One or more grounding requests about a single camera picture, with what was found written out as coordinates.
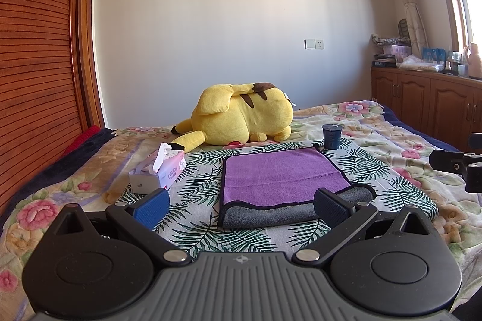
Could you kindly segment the wooden cabinet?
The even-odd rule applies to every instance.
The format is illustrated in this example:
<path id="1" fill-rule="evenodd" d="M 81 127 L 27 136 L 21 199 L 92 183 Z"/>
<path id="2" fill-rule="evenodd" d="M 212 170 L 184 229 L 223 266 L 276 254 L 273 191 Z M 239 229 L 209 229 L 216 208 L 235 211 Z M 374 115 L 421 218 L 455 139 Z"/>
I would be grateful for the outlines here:
<path id="1" fill-rule="evenodd" d="M 373 100 L 404 124 L 468 151 L 481 131 L 481 81 L 435 72 L 371 69 Z"/>

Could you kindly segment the pink tissue box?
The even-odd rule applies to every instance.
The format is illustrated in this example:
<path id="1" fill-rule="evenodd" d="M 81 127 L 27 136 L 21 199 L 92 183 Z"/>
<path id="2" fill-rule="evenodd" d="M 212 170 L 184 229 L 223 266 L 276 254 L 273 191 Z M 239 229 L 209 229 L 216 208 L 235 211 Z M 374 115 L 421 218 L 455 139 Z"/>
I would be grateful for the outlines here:
<path id="1" fill-rule="evenodd" d="M 185 168 L 185 148 L 175 143 L 162 143 L 129 171 L 131 190 L 144 195 L 157 189 L 169 190 Z"/>

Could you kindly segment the white plastic bag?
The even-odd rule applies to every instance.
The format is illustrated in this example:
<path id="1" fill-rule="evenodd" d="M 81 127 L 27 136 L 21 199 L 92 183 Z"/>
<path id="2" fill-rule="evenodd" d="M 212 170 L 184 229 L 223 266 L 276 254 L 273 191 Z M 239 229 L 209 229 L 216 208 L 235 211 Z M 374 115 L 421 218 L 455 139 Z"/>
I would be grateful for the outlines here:
<path id="1" fill-rule="evenodd" d="M 429 62 L 414 56 L 413 54 L 404 57 L 398 67 L 405 71 L 423 71 L 423 72 L 441 72 L 442 64 L 436 62 Z"/>

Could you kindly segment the blue box on cabinet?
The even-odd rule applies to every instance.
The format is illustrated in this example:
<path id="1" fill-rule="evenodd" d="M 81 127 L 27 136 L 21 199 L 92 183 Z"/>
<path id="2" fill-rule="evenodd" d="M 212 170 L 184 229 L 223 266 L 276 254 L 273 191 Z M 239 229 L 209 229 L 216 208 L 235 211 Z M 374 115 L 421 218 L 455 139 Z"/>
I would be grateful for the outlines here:
<path id="1" fill-rule="evenodd" d="M 422 48 L 422 58 L 434 62 L 445 61 L 446 50 L 444 48 Z"/>

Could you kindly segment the white wall switch plate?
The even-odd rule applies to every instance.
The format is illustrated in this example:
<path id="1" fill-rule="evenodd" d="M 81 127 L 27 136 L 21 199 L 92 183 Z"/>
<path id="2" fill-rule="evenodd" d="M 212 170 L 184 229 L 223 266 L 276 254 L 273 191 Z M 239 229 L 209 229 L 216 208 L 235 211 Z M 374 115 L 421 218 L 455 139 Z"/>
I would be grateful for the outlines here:
<path id="1" fill-rule="evenodd" d="M 324 50 L 324 41 L 322 39 L 305 39 L 305 50 Z"/>

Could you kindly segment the yellow plush toy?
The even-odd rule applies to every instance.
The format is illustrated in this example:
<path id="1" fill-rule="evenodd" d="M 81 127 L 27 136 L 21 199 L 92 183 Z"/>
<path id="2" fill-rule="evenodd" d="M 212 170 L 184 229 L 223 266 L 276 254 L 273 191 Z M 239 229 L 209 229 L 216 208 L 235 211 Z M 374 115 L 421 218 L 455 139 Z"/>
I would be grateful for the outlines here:
<path id="1" fill-rule="evenodd" d="M 215 84 L 201 94 L 189 118 L 172 128 L 173 143 L 185 152 L 203 144 L 287 140 L 293 104 L 271 83 Z"/>

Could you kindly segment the floral bed blanket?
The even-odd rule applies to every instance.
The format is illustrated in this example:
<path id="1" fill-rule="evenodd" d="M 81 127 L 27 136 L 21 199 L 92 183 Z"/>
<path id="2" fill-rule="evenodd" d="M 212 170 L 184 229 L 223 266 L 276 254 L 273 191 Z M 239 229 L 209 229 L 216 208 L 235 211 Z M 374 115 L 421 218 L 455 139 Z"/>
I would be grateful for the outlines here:
<path id="1" fill-rule="evenodd" d="M 457 306 L 467 303 L 481 287 L 481 197 L 469 194 L 460 177 L 432 170 L 429 138 L 397 124 L 391 112 L 373 101 L 343 102 L 302 110 L 292 123 L 287 142 L 315 142 L 323 138 L 324 124 L 341 124 L 342 141 L 350 140 L 408 179 L 436 205 L 432 218 L 462 271 Z M 1 231 L 1 317 L 27 320 L 33 310 L 24 293 L 21 275 L 25 263 L 54 218 L 67 203 L 88 211 L 106 209 L 129 185 L 128 174 L 158 145 L 172 140 L 169 127 L 129 127 L 114 131 L 104 144 L 67 179 L 41 188 L 18 202 Z M 203 146 L 206 149 L 249 148 Z"/>

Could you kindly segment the pink detergent bottle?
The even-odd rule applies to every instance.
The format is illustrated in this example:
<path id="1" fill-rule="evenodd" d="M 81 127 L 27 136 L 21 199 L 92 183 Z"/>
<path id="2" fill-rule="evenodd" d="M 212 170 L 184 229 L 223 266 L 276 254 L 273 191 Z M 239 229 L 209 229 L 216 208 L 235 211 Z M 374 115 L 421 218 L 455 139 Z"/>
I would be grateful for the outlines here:
<path id="1" fill-rule="evenodd" d="M 468 64 L 468 76 L 472 79 L 482 79 L 482 61 L 479 48 L 476 43 L 471 42 L 465 49 L 465 57 Z"/>

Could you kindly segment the red and navy folded blankets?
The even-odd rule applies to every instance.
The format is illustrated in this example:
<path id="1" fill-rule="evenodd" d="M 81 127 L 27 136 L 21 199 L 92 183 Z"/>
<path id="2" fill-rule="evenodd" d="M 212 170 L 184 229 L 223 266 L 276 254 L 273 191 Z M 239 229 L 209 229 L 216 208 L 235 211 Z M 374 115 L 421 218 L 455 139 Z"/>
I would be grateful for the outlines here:
<path id="1" fill-rule="evenodd" d="M 77 136 L 58 160 L 38 172 L 12 196 L 1 213 L 1 230 L 18 202 L 41 188 L 67 179 L 113 138 L 115 138 L 113 130 L 98 126 L 92 126 Z"/>

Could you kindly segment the purple and grey towel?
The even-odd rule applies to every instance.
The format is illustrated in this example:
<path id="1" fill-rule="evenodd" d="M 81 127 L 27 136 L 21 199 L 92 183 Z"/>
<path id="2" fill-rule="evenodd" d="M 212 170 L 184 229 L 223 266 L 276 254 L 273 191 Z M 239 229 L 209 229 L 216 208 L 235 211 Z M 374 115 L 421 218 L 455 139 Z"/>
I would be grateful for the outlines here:
<path id="1" fill-rule="evenodd" d="M 317 146 L 231 156 L 222 172 L 218 225 L 245 230 L 321 219 L 315 192 L 347 187 L 372 186 L 350 182 Z"/>

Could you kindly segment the dark blue cup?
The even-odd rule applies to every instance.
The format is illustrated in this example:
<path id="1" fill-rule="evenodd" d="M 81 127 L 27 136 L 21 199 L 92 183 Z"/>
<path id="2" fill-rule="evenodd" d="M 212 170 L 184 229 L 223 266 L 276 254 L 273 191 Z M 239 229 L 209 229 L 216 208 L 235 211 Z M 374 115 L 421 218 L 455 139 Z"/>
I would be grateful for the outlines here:
<path id="1" fill-rule="evenodd" d="M 324 124 L 322 126 L 324 134 L 324 148 L 335 150 L 340 147 L 343 126 L 340 124 Z"/>

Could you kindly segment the wooden slatted wardrobe door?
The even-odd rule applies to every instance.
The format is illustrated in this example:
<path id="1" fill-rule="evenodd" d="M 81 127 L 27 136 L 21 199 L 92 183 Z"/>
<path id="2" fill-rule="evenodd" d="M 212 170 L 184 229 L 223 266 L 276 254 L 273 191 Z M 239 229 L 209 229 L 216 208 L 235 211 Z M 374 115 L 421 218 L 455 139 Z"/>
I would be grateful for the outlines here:
<path id="1" fill-rule="evenodd" d="M 1 209 L 91 121 L 79 0 L 1 0 Z"/>

